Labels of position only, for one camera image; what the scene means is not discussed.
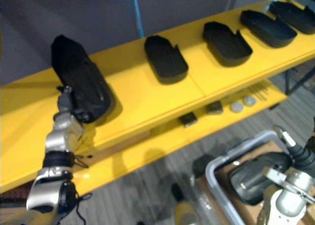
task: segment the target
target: black holder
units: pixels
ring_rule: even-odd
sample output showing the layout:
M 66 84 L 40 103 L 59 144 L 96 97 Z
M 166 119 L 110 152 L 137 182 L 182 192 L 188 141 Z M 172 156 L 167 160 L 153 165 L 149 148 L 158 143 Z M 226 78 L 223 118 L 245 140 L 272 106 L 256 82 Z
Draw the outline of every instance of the black holder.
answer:
M 244 63 L 252 54 L 240 31 L 234 34 L 231 29 L 218 22 L 208 22 L 203 29 L 203 38 L 209 50 L 223 66 L 237 66 Z
M 305 34 L 315 33 L 315 12 L 305 7 L 300 9 L 288 2 L 272 2 L 269 10 L 285 22 Z
M 276 48 L 288 45 L 297 35 L 279 17 L 273 20 L 261 12 L 252 10 L 243 11 L 241 22 L 265 43 Z
M 186 77 L 188 65 L 177 45 L 173 48 L 167 39 L 155 35 L 147 38 L 144 48 L 152 69 L 162 84 L 173 84 Z

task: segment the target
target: yellow shelf board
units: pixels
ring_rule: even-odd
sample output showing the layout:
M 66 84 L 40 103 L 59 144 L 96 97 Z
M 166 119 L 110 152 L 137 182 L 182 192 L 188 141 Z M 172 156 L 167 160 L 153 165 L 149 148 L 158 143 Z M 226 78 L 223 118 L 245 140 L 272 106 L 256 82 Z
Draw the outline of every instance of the yellow shelf board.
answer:
M 274 49 L 240 24 L 241 10 L 263 11 L 268 3 L 249 5 L 159 33 L 179 45 L 189 65 L 188 76 L 173 85 L 162 85 L 155 78 L 144 52 L 145 39 L 91 55 L 118 104 L 106 123 L 86 126 L 84 144 L 76 153 L 110 147 L 315 57 L 315 35 L 298 32 L 291 44 Z M 203 24 L 209 21 L 223 22 L 234 31 L 241 29 L 253 48 L 253 55 L 245 64 L 225 68 L 217 63 L 201 37 Z M 1 88 L 2 188 L 31 180 L 41 168 L 45 137 L 57 112 L 58 85 L 60 82 L 50 68 Z
M 259 91 L 260 95 L 266 98 L 265 101 L 257 99 L 254 95 L 257 100 L 256 105 L 252 107 L 245 106 L 242 112 L 233 113 L 229 108 L 232 101 L 242 101 L 244 96 L 253 95 L 251 90 L 245 89 L 222 99 L 223 113 L 220 115 L 207 115 L 205 108 L 197 109 L 194 113 L 198 117 L 198 122 L 190 127 L 183 127 L 178 119 L 169 121 L 152 129 L 150 138 L 107 157 L 88 169 L 74 173 L 74 183 L 79 194 L 94 190 L 189 143 L 286 99 L 286 95 L 269 81 L 260 83 L 268 90 L 268 94 Z

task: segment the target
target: metal rod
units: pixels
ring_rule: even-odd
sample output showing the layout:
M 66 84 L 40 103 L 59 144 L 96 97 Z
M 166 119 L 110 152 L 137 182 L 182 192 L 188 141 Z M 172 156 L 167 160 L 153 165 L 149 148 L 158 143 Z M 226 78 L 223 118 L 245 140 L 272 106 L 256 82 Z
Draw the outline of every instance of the metal rod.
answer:
M 315 74 L 315 67 L 313 67 L 301 80 L 299 80 L 292 88 L 291 90 L 288 90 L 286 95 L 292 94 L 294 91 L 296 91 L 297 88 L 302 86 L 306 81 L 308 81 L 313 75 Z

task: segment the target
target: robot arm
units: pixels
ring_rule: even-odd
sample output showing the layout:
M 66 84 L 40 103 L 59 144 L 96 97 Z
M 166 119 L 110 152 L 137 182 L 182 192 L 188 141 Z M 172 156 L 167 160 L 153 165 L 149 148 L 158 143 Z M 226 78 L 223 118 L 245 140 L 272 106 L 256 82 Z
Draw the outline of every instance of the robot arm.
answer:
M 43 167 L 31 187 L 27 211 L 5 225 L 55 225 L 77 205 L 80 199 L 71 180 L 82 123 L 96 121 L 115 106 L 113 93 L 81 44 L 60 35 L 51 51 L 52 66 L 64 86 L 59 112 L 46 137 Z
M 71 114 L 69 102 L 65 101 L 70 94 L 71 88 L 66 88 L 59 97 L 60 111 L 54 117 L 53 130 L 46 137 L 43 168 L 31 187 L 27 211 L 5 225 L 55 225 L 77 205 L 76 189 L 71 181 L 72 167 L 84 127 Z
M 282 174 L 272 168 L 265 168 L 263 174 L 275 185 L 264 192 L 264 205 L 259 213 L 258 225 L 296 225 L 305 215 L 307 203 L 315 199 L 308 194 L 314 183 L 315 153 L 306 146 L 300 147 L 281 127 L 275 126 L 279 138 L 286 145 L 294 167 Z

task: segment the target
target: gray carpet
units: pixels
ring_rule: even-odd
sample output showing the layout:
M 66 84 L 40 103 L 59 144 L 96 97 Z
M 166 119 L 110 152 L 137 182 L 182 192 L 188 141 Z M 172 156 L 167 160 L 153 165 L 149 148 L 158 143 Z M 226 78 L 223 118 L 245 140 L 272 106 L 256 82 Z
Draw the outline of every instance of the gray carpet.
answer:
M 271 80 L 284 89 L 281 74 Z M 206 196 L 195 185 L 192 162 L 205 153 L 217 156 L 242 139 L 270 129 L 273 124 L 286 128 L 299 144 L 304 145 L 314 127 L 314 116 L 315 96 L 301 87 L 274 110 L 259 112 L 94 190 L 93 197 L 82 201 L 79 210 L 88 225 L 135 225 L 138 221 L 146 225 L 172 225 L 176 202 L 170 187 L 177 182 L 204 224 L 220 224 L 212 208 L 206 206 Z M 61 224 L 83 223 L 73 211 Z

